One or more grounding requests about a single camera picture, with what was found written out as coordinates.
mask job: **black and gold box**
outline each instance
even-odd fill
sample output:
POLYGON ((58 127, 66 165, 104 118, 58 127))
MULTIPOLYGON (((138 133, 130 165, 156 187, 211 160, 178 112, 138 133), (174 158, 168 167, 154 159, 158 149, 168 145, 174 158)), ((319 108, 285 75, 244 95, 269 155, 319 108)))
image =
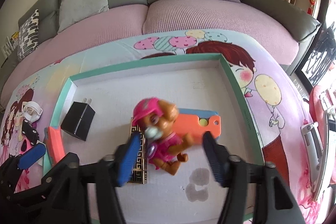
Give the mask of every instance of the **black and gold box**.
MULTIPOLYGON (((132 126, 131 118, 131 128, 129 132, 129 136, 131 136, 132 132, 138 131, 140 132, 140 128, 138 126, 132 126)), ((140 149, 138 151, 138 156, 136 162, 134 164, 134 168, 131 174, 131 178, 128 183, 139 183, 146 184, 147 183, 147 142, 145 136, 140 132, 140 149)))

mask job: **toy dog's head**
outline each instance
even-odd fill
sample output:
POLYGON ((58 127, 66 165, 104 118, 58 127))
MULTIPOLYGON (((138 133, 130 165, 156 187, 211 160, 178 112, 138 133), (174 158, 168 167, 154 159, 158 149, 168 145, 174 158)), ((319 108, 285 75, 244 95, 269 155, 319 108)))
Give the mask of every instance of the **toy dog's head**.
POLYGON ((172 133, 178 115, 175 104, 158 98, 146 98, 134 108, 132 126, 139 125, 146 138, 164 139, 172 133))

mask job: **black and white patterned pillow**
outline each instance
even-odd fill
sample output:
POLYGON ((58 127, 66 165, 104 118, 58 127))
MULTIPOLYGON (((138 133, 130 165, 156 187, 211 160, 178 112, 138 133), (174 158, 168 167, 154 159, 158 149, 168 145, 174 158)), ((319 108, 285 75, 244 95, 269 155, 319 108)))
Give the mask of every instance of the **black and white patterned pillow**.
POLYGON ((27 19, 20 27, 19 44, 17 47, 17 58, 22 61, 28 54, 32 53, 38 46, 39 31, 39 9, 27 19))

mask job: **toy dog's eye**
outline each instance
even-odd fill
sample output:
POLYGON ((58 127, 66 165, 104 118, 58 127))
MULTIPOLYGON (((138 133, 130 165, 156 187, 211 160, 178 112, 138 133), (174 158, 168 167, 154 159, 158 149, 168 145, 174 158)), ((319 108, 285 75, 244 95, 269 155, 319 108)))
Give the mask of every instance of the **toy dog's eye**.
POLYGON ((157 124, 158 121, 159 121, 159 117, 158 117, 158 115, 153 115, 153 116, 150 118, 150 121, 151 121, 151 124, 157 124))

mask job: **pink balloon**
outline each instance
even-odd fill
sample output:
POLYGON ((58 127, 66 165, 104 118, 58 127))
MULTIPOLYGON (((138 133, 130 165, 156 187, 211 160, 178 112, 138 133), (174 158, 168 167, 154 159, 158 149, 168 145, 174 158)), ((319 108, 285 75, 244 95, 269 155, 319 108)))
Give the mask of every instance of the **pink balloon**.
POLYGON ((134 48, 137 50, 148 50, 154 48, 154 42, 158 39, 159 37, 147 37, 135 43, 134 48))
POLYGON ((169 44, 177 48, 186 48, 193 46, 197 43, 197 39, 194 37, 173 37, 169 39, 169 44))

